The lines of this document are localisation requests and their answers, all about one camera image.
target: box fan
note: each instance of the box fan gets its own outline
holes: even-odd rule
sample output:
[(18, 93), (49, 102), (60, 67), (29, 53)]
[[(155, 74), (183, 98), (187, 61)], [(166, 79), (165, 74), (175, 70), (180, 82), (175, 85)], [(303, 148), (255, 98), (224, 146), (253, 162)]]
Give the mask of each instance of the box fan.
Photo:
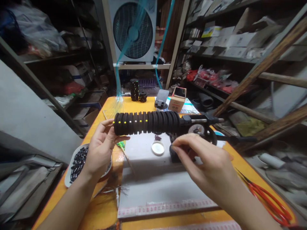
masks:
[(153, 61), (157, 1), (146, 1), (145, 17), (141, 22), (140, 29), (134, 27), (138, 7), (140, 7), (140, 1), (138, 0), (109, 0), (116, 60), (118, 60), (128, 36), (133, 41), (127, 52), (122, 55), (120, 62)]

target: black spool stack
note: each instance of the black spool stack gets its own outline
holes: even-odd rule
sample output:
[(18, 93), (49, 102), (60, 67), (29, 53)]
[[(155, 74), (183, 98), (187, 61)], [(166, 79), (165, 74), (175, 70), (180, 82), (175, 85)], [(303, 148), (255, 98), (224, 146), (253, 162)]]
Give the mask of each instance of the black spool stack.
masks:
[(147, 93), (142, 91), (140, 92), (140, 96), (139, 96), (140, 102), (146, 102), (147, 101)]
[(117, 113), (114, 119), (116, 135), (144, 133), (176, 133), (180, 127), (180, 117), (173, 111)]
[(138, 101), (138, 79), (130, 80), (131, 100)]

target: smartphone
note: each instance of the smartphone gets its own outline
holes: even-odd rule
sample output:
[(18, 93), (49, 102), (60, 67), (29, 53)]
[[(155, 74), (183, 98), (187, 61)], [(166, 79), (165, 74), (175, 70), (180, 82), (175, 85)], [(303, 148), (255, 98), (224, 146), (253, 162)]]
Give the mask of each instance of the smartphone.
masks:
[(175, 87), (172, 96), (179, 98), (186, 98), (186, 88)]

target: left hand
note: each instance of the left hand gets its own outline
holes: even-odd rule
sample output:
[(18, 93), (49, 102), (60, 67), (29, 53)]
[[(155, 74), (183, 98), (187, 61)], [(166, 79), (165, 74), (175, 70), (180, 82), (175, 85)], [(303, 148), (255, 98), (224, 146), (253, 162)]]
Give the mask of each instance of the left hand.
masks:
[(113, 127), (114, 119), (102, 121), (91, 138), (83, 172), (99, 179), (107, 170), (114, 146), (129, 140), (127, 136), (116, 136)]

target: wooden ladder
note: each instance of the wooden ladder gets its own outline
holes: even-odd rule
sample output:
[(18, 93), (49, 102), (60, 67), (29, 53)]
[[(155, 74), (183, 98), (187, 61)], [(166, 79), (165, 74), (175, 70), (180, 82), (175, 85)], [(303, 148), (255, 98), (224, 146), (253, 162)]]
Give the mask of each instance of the wooden ladder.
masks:
[[(307, 31), (307, 17), (304, 17), (293, 30), (276, 46), (276, 48), (255, 68), (255, 70), (245, 78), (239, 86), (227, 97), (227, 99), (216, 109), (214, 116), (221, 115), (228, 106), (236, 108), (252, 117), (255, 117), (267, 124), (269, 126), (260, 132), (256, 133), (254, 136), (260, 142), (281, 130), (291, 127), (292, 125), (298, 124), (307, 118), (307, 104), (301, 108), (289, 113), (285, 117), (274, 120), (271, 119), (257, 111), (254, 111), (245, 106), (239, 105), (234, 102), (245, 89), (247, 89), (257, 78), (266, 79), (269, 81), (280, 82), (283, 84), (298, 86), (302, 88), (307, 88), (307, 80), (296, 79), (294, 77), (266, 73), (265, 71), (271, 67), (281, 55), (288, 50), (305, 32)], [(239, 151), (245, 151), (251, 145), (250, 143), (241, 144), (236, 148)]]

